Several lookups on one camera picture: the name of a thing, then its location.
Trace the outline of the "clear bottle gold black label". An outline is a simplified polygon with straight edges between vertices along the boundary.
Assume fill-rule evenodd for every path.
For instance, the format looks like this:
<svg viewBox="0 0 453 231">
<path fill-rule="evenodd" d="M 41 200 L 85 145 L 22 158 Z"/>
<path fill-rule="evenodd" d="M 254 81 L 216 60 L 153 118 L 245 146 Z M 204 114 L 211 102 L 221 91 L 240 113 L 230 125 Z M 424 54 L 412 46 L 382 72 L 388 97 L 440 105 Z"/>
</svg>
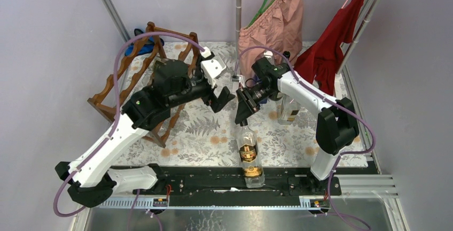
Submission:
<svg viewBox="0 0 453 231">
<path fill-rule="evenodd" d="M 257 134 L 249 127 L 247 120 L 239 124 L 236 141 L 246 187 L 263 187 L 265 174 L 258 151 Z"/>
</svg>

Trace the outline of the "blue glass bottle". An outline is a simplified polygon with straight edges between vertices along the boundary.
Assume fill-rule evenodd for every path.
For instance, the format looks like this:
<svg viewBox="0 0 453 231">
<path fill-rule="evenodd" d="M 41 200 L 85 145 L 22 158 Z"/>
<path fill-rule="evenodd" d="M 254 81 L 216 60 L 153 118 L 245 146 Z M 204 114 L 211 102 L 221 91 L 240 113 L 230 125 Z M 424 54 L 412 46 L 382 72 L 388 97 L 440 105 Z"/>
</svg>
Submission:
<svg viewBox="0 0 453 231">
<path fill-rule="evenodd" d="M 267 50 L 263 53 L 263 56 L 269 61 L 270 64 L 275 64 L 274 54 L 273 52 Z"/>
</svg>

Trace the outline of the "dark green wine bottle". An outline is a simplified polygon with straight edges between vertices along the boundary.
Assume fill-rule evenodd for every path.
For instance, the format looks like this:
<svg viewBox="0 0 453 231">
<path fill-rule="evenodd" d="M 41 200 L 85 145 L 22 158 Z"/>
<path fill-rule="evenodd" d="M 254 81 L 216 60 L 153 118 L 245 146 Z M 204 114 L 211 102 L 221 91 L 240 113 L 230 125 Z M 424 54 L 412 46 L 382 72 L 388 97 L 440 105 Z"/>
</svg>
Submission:
<svg viewBox="0 0 453 231">
<path fill-rule="evenodd" d="M 290 60 L 290 58 L 291 58 L 291 53 L 290 53 L 289 51 L 284 51 L 284 52 L 283 52 L 283 55 L 284 55 L 284 57 L 285 57 L 287 60 Z"/>
</svg>

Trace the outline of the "clear slim glass bottle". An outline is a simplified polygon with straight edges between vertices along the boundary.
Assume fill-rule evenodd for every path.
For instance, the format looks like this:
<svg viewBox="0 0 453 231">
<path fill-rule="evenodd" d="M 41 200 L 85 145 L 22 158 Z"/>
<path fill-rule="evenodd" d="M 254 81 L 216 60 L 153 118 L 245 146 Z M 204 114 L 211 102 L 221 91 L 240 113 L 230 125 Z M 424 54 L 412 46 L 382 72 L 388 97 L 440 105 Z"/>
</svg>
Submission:
<svg viewBox="0 0 453 231">
<path fill-rule="evenodd" d="M 152 66 L 152 71 L 156 71 L 157 69 L 165 66 L 168 61 L 168 58 L 156 58 Z"/>
</svg>

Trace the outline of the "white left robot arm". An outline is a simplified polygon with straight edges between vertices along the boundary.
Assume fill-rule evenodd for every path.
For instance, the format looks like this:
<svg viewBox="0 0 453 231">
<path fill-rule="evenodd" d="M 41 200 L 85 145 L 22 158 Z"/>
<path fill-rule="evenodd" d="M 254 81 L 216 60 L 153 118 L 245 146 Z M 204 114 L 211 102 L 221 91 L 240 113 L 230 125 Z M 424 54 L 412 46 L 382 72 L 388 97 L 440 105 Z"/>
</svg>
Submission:
<svg viewBox="0 0 453 231">
<path fill-rule="evenodd" d="M 157 165 L 120 169 L 113 163 L 133 143 L 168 119 L 174 107 L 202 99 L 213 112 L 221 111 L 233 99 L 227 87 L 215 94 L 216 81 L 226 68 L 224 61 L 213 57 L 199 57 L 193 69 L 180 60 L 157 64 L 151 85 L 124 103 L 111 128 L 81 157 L 56 165 L 72 201 L 95 207 L 123 192 L 163 192 L 166 181 Z"/>
</svg>

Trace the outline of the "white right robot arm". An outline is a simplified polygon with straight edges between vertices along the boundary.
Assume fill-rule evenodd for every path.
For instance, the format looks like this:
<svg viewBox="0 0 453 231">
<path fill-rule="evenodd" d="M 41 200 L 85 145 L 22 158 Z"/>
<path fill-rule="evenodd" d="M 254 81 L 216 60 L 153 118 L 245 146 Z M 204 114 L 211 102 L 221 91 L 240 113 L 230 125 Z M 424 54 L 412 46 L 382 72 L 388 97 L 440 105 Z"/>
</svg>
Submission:
<svg viewBox="0 0 453 231">
<path fill-rule="evenodd" d="M 265 98 L 282 93 L 295 100 L 317 118 L 316 141 L 320 147 L 306 180 L 309 192 L 319 195 L 327 188 L 327 177 L 344 147 L 359 135 L 354 118 L 354 105 L 348 98 L 336 99 L 323 93 L 298 74 L 287 63 L 273 65 L 265 57 L 257 60 L 252 69 L 259 78 L 251 88 L 236 91 L 238 108 L 235 123 L 240 124 L 255 114 Z"/>
</svg>

